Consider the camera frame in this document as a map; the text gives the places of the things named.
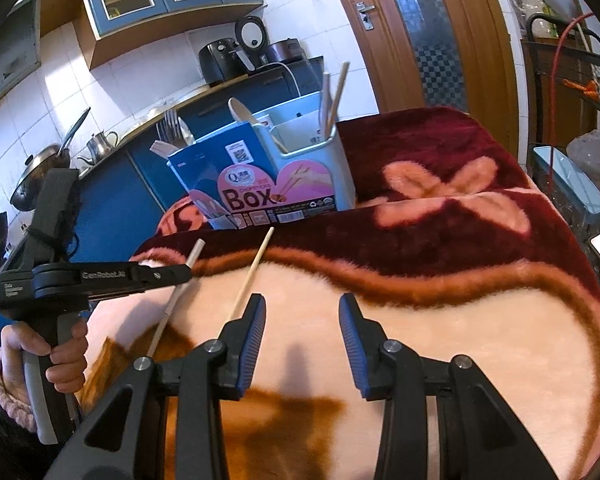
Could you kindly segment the person's left hand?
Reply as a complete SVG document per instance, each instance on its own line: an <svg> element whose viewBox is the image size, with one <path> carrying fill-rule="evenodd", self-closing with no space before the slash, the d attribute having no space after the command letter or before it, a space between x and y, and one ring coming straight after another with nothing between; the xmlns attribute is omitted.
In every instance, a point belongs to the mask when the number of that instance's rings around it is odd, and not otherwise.
<svg viewBox="0 0 600 480"><path fill-rule="evenodd" d="M52 366L46 370L46 379L58 392L79 391L84 385L87 367L86 335L84 318L79 318L72 326L70 339L54 348L26 323L15 322L4 327L1 332L1 361L6 391L22 402L29 402L23 371L23 351L50 358Z"/></svg>

